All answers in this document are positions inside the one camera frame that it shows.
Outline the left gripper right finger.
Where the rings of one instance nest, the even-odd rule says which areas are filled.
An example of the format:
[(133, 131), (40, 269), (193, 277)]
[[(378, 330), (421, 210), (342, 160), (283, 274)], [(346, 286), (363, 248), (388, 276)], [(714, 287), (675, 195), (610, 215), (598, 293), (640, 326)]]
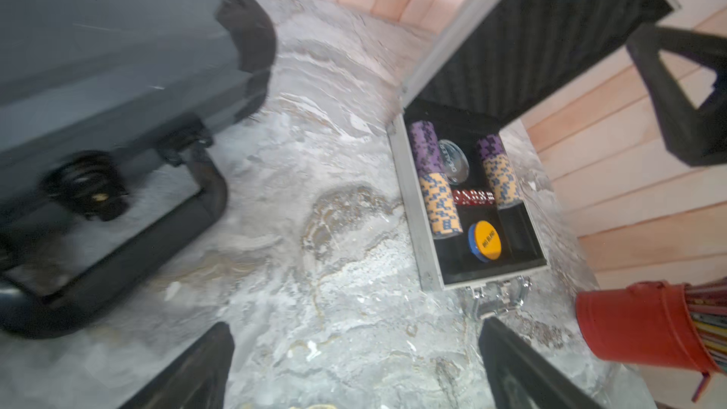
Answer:
[(497, 408), (599, 407), (499, 319), (484, 321), (478, 346)]

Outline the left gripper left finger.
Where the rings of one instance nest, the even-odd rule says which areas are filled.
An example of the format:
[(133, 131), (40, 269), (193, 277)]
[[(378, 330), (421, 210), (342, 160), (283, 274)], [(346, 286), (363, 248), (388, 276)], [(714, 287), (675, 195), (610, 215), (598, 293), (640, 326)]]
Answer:
[(224, 407), (234, 350), (229, 325), (216, 323), (121, 408)]

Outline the dark grey poker case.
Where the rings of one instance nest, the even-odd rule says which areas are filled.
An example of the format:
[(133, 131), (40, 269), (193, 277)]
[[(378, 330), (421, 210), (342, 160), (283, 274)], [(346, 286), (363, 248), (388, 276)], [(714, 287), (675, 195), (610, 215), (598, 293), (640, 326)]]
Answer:
[[(214, 136), (265, 102), (278, 49), (257, 0), (1, 0), (1, 328), (58, 338), (111, 311), (225, 213)], [(11, 275), (69, 217), (113, 221), (137, 178), (197, 191), (68, 284)]]

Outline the silver aluminium poker case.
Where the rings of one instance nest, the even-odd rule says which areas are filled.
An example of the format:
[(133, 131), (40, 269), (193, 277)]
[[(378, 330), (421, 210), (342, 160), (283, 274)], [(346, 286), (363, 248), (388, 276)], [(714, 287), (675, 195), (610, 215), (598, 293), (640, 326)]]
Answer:
[[(526, 203), (456, 206), (463, 233), (435, 240), (408, 135), (412, 122), (433, 123), (467, 156), (470, 175), (453, 189), (491, 191), (477, 141), (498, 134), (623, 45), (641, 24), (679, 9), (677, 0), (466, 0), (403, 87), (403, 109), (387, 134), (427, 292), (467, 289), (478, 318), (524, 304), (532, 274), (547, 260)], [(503, 244), (496, 261), (479, 261), (471, 225), (491, 223)]]

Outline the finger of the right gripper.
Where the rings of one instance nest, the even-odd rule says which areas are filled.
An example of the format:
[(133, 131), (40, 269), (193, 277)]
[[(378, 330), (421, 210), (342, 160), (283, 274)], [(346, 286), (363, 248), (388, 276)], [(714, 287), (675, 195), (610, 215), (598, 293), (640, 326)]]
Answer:
[[(721, 36), (641, 25), (626, 48), (647, 87), (666, 150), (683, 163), (726, 163), (726, 39)], [(716, 73), (713, 91), (696, 106), (663, 63), (668, 52)]]

